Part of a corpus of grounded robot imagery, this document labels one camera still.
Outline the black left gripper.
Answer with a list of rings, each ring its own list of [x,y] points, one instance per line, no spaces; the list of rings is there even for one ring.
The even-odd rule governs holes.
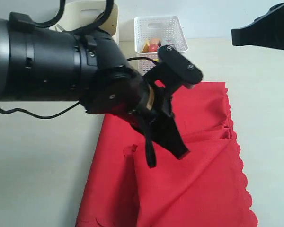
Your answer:
[[[174,120],[172,94],[166,86],[158,86],[155,80],[133,78],[128,80],[127,122],[144,135],[145,155],[149,168],[157,164],[152,142],[169,151],[178,160],[189,149],[183,142]]]

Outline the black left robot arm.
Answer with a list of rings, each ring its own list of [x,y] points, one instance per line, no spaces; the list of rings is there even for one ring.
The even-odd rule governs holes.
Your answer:
[[[11,13],[9,20],[0,19],[0,102],[73,101],[88,114],[115,115],[145,137],[152,168],[154,143],[177,159],[188,153],[172,111],[172,95],[185,82],[173,57],[185,62],[174,48],[162,47],[159,61],[141,75],[104,30],[57,32]]]

